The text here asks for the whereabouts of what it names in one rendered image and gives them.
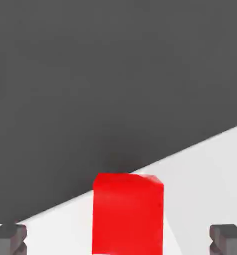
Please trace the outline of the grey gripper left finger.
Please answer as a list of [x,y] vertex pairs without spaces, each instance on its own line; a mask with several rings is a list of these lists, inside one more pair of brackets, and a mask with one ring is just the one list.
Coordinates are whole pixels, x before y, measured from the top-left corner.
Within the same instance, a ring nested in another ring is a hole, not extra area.
[[27,255],[24,242],[27,227],[23,224],[3,224],[0,226],[0,255]]

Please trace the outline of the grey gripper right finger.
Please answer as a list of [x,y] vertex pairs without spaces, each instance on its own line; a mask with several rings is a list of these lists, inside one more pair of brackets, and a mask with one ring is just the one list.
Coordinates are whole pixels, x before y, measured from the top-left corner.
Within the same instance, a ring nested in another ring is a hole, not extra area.
[[237,255],[236,225],[211,225],[209,235],[212,239],[209,255]]

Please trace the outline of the small red cube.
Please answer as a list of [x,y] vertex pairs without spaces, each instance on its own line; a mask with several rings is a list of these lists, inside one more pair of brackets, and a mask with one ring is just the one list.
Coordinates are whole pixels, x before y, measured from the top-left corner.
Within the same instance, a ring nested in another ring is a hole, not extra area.
[[164,185],[154,175],[100,173],[92,255],[163,255]]

